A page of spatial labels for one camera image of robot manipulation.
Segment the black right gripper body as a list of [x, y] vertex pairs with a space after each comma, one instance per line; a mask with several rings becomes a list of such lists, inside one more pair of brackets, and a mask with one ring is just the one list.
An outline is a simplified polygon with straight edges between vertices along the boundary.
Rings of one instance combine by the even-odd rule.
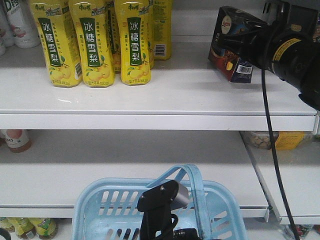
[[218, 46], [261, 69], [267, 42], [277, 25], [277, 21], [246, 20], [230, 33], [220, 33]]

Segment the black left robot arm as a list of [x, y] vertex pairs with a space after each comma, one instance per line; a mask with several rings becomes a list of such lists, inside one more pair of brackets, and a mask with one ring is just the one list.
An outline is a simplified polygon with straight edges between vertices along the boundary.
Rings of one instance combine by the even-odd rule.
[[175, 230], [179, 217], [173, 210], [189, 203], [188, 189], [175, 180], [155, 186], [139, 197], [137, 210], [143, 213], [140, 240], [198, 240], [195, 228]]

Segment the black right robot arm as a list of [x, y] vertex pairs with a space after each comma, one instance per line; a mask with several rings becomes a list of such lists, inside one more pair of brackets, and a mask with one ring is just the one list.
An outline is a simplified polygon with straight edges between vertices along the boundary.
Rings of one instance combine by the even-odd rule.
[[313, 40], [317, 9], [284, 0], [266, 0], [263, 19], [249, 31], [222, 33], [217, 44], [261, 70], [268, 70], [299, 90], [299, 98], [320, 108], [320, 44]]

